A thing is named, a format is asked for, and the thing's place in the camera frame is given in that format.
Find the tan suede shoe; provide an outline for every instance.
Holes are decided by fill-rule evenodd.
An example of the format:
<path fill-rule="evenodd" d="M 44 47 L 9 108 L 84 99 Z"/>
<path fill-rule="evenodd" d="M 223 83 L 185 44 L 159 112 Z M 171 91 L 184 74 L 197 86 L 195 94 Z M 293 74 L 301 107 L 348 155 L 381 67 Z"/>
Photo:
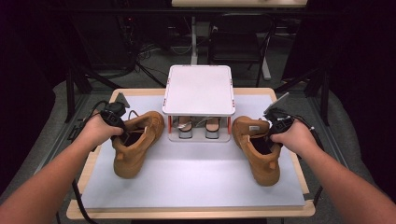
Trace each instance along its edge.
<path fill-rule="evenodd" d="M 250 138 L 265 137 L 270 124 L 265 120 L 251 119 L 246 116 L 233 121 L 233 140 L 244 151 L 251 173 L 256 181 L 263 186 L 272 186 L 279 180 L 280 171 L 277 159 L 280 145 L 274 144 L 269 154 L 261 154 L 250 142 Z"/>
<path fill-rule="evenodd" d="M 163 116 L 156 111 L 149 111 L 144 115 L 124 122 L 126 130 L 136 141 L 124 146 L 119 137 L 113 140 L 116 149 L 114 172 L 123 178 L 132 178 L 139 173 L 146 157 L 146 152 L 163 133 Z"/>

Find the person's right hand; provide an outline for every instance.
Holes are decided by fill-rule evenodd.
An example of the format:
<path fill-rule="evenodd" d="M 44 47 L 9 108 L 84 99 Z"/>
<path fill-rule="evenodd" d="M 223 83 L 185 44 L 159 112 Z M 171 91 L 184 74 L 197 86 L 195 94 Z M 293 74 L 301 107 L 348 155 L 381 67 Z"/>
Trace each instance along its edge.
<path fill-rule="evenodd" d="M 271 135 L 271 140 L 276 143 L 282 143 L 289 150 L 300 156 L 303 156 L 307 150 L 318 147 L 312 133 L 297 119 L 286 132 Z"/>

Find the gray floor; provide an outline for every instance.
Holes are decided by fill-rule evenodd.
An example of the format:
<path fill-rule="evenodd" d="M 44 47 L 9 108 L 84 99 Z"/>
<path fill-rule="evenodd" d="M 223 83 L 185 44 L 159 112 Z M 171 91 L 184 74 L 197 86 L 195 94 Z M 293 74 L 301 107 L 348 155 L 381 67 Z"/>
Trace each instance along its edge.
<path fill-rule="evenodd" d="M 267 52 L 267 62 L 272 75 L 272 80 L 262 81 L 261 87 L 276 88 L 282 84 L 280 81 L 285 62 L 289 55 L 289 50 L 292 45 L 292 40 L 284 37 L 274 37 L 271 41 Z M 174 48 L 171 51 L 163 51 L 160 49 L 153 49 L 148 54 L 145 54 L 145 59 L 141 63 L 149 68 L 149 71 L 158 78 L 162 83 L 167 79 L 169 68 L 173 64 L 189 64 L 191 59 L 191 52 L 186 52 L 188 48 Z M 199 48 L 199 64 L 205 64 L 205 42 L 202 42 Z M 254 77 L 257 74 L 257 67 L 253 67 L 250 71 L 245 65 L 232 65 L 235 87 L 253 87 Z M 108 71 L 101 73 L 104 76 L 111 75 Z M 152 81 L 142 71 L 137 71 L 125 77 L 118 77 L 111 79 L 113 82 L 121 85 L 124 88 L 160 88 L 157 83 Z M 82 119 L 89 109 L 100 100 L 108 100 L 112 90 L 102 83 L 91 80 L 94 87 L 92 94 L 81 95 L 76 90 L 78 111 L 73 120 L 68 124 L 64 123 L 66 118 L 66 94 L 65 83 L 61 83 L 54 88 L 57 98 L 55 107 L 52 110 L 49 121 L 43 129 L 40 137 L 35 142 L 31 153 L 28 155 L 21 169 L 18 171 L 8 189 L 2 194 L 0 202 L 18 186 L 20 186 L 26 179 L 32 176 L 37 169 L 44 165 L 53 156 L 56 156 L 59 151 L 70 144 L 65 139 L 65 136 L 70 133 L 71 128 L 77 119 Z M 360 159 L 359 143 L 353 126 L 350 123 L 349 117 L 338 99 L 331 94 L 329 101 L 329 121 L 330 127 L 323 125 L 318 116 L 318 100 L 316 98 L 305 98 L 302 90 L 304 83 L 301 83 L 290 89 L 290 99 L 288 100 L 288 112 L 291 114 L 301 115 L 313 126 L 316 127 L 319 137 L 325 146 L 326 151 L 346 165 L 350 170 L 362 176 L 369 182 L 373 183 L 370 173 L 367 171 Z M 312 199 L 316 190 L 318 189 L 318 181 L 315 179 L 304 161 L 301 161 L 304 176 L 308 187 L 311 191 L 306 198 Z M 65 211 L 69 205 L 70 199 L 74 198 L 72 190 L 65 197 L 63 207 L 60 210 L 60 218 L 62 223 L 86 223 L 85 220 L 70 220 L 65 216 Z M 281 223 L 280 218 L 269 218 L 268 223 Z M 98 223 L 131 223 L 131 220 L 97 220 Z M 154 221 L 135 220 L 135 223 L 151 223 Z M 244 220 L 198 220 L 198 223 L 263 223 L 262 219 L 244 219 Z M 154 223 L 164 223 L 164 221 L 155 221 Z M 330 203 L 325 192 L 321 194 L 318 201 L 317 212 L 312 217 L 301 218 L 285 218 L 285 223 L 341 223 L 340 217 Z"/>

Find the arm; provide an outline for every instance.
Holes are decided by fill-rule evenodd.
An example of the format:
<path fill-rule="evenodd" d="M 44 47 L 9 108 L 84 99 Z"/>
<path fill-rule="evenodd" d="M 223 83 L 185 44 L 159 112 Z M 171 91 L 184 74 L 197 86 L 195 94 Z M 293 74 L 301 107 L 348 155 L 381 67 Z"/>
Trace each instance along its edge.
<path fill-rule="evenodd" d="M 396 205 L 377 188 L 320 149 L 311 132 L 295 120 L 271 139 L 300 155 L 312 169 L 345 223 L 394 223 Z"/>
<path fill-rule="evenodd" d="M 121 128 L 108 126 L 100 116 L 93 116 L 69 147 L 0 206 L 0 222 L 50 223 L 91 150 L 121 133 Z"/>

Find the chair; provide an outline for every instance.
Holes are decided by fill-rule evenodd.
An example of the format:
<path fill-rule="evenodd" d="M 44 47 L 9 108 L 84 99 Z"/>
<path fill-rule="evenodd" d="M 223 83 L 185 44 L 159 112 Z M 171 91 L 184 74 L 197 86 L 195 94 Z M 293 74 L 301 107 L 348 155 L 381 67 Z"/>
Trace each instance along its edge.
<path fill-rule="evenodd" d="M 266 14 L 226 13 L 214 18 L 209 25 L 207 64 L 258 64 L 256 87 L 259 87 L 270 36 L 275 20 Z"/>

